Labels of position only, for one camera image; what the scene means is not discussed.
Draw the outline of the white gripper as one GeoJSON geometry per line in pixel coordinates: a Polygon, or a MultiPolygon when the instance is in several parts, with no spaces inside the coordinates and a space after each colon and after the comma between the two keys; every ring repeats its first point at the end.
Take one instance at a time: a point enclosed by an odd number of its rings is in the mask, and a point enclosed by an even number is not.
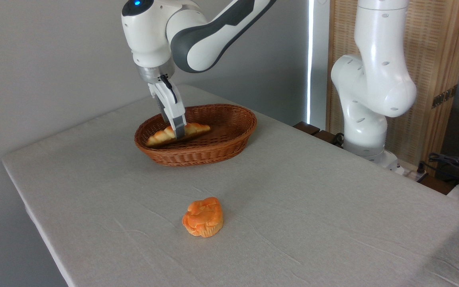
{"type": "Polygon", "coordinates": [[[148,88],[158,102],[164,122],[173,125],[175,138],[178,140],[185,137],[185,107],[177,87],[170,80],[166,80],[149,83],[148,88]]]}

